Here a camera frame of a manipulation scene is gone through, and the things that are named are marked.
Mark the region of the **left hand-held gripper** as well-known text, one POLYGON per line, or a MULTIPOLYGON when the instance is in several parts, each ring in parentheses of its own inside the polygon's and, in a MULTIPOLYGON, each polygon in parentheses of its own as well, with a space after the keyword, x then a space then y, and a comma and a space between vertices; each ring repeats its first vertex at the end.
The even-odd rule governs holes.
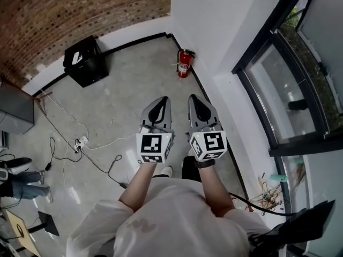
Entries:
POLYGON ((136 134, 137 154, 141 163, 163 164, 174 144, 171 128, 171 101, 163 96, 151 102, 142 112, 136 134))

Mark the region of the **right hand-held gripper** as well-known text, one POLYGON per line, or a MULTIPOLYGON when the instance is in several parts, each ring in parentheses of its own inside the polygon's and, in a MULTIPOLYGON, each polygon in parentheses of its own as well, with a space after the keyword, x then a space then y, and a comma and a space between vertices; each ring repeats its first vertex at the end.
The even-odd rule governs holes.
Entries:
POLYGON ((226 132, 222 129, 216 108, 207 100, 191 94, 188 99, 189 122, 193 131, 188 142, 197 161, 215 160, 227 151, 226 132), (214 123, 200 128, 206 123, 214 123))

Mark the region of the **person's left forearm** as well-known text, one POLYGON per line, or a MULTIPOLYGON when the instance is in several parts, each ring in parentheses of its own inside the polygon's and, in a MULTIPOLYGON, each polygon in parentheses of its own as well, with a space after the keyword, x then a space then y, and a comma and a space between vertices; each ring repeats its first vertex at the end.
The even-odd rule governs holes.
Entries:
POLYGON ((156 166, 157 164, 152 163, 142 164, 120 196, 119 202, 131 208, 133 212, 140 209, 144 204, 156 166))

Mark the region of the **person's right forearm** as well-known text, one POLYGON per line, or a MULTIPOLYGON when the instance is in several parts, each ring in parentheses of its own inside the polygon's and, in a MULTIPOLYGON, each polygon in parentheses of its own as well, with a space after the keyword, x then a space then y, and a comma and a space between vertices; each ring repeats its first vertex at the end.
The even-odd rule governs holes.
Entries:
POLYGON ((224 217, 235 209, 230 194, 222 184, 214 166, 198 169, 207 204, 216 217, 224 217))

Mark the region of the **black wristwatch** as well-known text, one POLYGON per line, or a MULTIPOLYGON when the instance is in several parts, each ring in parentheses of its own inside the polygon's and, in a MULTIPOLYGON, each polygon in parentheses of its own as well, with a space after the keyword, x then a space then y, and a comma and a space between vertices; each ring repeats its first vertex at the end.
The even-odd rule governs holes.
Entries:
POLYGON ((215 160, 214 159, 210 159, 210 160, 205 160, 205 161, 195 161, 194 165, 197 169, 203 169, 203 168, 208 168, 211 166, 215 165, 215 160))

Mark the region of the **red fire extinguisher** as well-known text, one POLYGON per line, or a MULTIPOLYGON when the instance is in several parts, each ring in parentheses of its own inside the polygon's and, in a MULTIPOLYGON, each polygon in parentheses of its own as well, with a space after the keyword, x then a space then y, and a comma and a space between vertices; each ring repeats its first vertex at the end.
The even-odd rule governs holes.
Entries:
POLYGON ((177 74, 180 78, 186 78, 189 75, 189 70, 195 52, 188 49, 179 49, 177 53, 177 74))

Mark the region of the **person's black trouser leg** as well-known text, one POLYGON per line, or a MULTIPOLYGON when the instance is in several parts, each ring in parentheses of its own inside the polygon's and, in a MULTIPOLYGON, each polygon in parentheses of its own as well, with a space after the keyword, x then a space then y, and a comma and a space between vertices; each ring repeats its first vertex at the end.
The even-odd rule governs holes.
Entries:
POLYGON ((182 179, 193 180, 201 183, 199 170, 196 167, 196 159, 194 156, 187 156, 182 162, 182 179))

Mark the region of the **white power strip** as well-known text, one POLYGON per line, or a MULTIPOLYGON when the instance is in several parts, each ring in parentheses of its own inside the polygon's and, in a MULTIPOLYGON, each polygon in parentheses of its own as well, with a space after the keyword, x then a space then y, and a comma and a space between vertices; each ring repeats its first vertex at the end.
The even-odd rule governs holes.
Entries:
POLYGON ((82 136, 74 141, 76 149, 82 149, 88 143, 88 138, 86 136, 82 136))

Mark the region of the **black box cabinet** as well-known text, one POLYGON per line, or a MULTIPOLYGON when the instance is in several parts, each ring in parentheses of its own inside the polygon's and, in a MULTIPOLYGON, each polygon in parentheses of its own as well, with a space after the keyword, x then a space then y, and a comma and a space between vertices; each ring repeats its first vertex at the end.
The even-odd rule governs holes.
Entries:
POLYGON ((109 76, 105 57, 93 35, 75 43, 64 52, 64 72, 78 85, 85 88, 109 76), (83 60, 72 65, 74 53, 79 51, 83 60))

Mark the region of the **person's white shirt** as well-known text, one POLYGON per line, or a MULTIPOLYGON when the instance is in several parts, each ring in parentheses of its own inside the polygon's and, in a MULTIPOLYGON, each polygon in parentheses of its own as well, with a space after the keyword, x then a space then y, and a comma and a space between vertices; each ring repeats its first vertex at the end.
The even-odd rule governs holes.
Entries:
POLYGON ((249 236, 268 231, 244 210, 216 217, 199 182, 157 177, 138 211, 95 204, 69 236, 66 257, 249 257, 249 236))

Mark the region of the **large frosted glass pane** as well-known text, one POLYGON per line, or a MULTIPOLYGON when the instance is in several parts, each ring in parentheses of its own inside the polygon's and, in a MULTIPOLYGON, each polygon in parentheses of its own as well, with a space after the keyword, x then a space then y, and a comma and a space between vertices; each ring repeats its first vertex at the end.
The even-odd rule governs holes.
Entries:
POLYGON ((293 213, 327 200, 334 211, 320 239, 297 244, 308 257, 343 256, 343 150, 284 156, 290 208, 293 213))

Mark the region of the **grey cabinet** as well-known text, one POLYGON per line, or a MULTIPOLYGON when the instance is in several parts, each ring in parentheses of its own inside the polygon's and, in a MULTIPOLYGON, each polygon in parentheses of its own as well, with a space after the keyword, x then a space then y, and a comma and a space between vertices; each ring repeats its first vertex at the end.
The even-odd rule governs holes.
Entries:
POLYGON ((34 100, 4 81, 0 85, 0 131, 22 135, 34 126, 34 100))

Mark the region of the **black stand base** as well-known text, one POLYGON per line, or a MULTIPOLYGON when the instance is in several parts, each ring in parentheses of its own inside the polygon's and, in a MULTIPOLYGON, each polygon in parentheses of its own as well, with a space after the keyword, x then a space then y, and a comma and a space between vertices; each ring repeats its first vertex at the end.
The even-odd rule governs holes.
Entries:
POLYGON ((41 221, 42 228, 54 236, 59 237, 59 231, 56 227, 55 221, 50 214, 38 211, 39 219, 41 221))

